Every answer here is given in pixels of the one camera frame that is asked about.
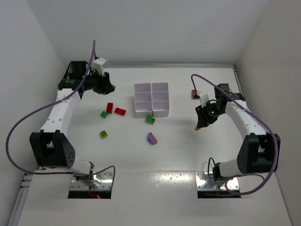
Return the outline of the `orange lego brick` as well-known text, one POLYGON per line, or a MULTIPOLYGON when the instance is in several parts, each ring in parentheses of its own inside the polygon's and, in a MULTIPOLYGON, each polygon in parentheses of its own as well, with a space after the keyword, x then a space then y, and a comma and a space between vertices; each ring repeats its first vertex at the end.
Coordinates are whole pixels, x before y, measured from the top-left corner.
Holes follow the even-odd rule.
POLYGON ((192 90, 192 91, 191 91, 191 98, 192 98, 192 99, 198 99, 198 96, 197 96, 195 90, 192 90))

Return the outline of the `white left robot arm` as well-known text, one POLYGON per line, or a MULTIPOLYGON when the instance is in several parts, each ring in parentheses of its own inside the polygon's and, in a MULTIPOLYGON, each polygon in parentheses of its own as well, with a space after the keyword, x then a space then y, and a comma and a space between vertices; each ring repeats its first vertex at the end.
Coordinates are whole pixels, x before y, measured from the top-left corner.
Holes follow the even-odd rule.
POLYGON ((85 91, 107 95, 115 88, 109 73, 104 71, 107 60, 97 58, 90 68, 85 61, 71 61, 64 77, 58 84, 57 104, 38 132, 30 135, 30 144, 37 165, 43 168, 58 168, 76 174, 91 174, 93 164, 76 155, 67 138, 73 112, 85 91))

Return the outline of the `red arch lego brick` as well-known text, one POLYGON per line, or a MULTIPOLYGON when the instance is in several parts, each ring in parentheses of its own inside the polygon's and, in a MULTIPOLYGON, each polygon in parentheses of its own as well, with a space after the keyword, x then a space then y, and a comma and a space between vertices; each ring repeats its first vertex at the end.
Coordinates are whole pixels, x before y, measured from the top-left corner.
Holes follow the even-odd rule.
POLYGON ((117 107, 115 109, 115 113, 118 114, 118 115, 121 115, 121 116, 125 116, 126 110, 117 107))

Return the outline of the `small green lego brick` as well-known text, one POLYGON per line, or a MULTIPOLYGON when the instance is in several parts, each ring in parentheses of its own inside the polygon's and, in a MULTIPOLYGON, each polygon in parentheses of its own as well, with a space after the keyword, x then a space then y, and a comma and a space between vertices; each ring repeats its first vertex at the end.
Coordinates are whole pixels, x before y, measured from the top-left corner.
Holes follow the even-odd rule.
POLYGON ((102 111, 100 116, 105 119, 108 116, 108 113, 105 111, 102 111))

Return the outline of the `yellow-green lego brick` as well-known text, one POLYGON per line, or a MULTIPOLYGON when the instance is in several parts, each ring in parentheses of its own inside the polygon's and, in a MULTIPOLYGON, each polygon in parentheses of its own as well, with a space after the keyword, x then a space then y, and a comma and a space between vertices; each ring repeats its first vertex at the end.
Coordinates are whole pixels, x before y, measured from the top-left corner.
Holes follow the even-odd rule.
POLYGON ((105 130, 103 130, 103 131, 100 132, 100 137, 102 139, 106 138, 107 136, 108 136, 108 134, 107 134, 107 132, 105 130))

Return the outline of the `green and yellow lego stack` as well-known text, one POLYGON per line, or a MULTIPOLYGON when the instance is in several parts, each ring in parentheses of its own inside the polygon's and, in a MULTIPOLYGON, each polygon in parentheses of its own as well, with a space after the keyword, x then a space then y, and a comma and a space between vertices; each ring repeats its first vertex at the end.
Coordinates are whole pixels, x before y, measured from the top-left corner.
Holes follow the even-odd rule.
POLYGON ((153 125, 154 123, 155 123, 155 118, 152 116, 152 115, 147 115, 147 117, 146 117, 146 122, 148 123, 148 124, 151 124, 151 125, 153 125))

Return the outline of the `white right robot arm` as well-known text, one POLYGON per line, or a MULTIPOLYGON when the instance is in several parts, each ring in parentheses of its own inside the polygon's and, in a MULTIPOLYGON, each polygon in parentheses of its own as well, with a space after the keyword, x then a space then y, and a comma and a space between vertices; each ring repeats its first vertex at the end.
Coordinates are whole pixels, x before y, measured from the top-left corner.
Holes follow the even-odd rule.
POLYGON ((280 137, 269 133, 259 122, 247 113, 245 98, 233 93, 227 83, 214 88, 215 99, 204 95, 196 107, 198 122, 195 130, 208 127, 220 115, 228 115, 236 125, 243 143, 235 159, 214 164, 214 180, 227 179, 252 173, 267 173, 277 170, 280 137))

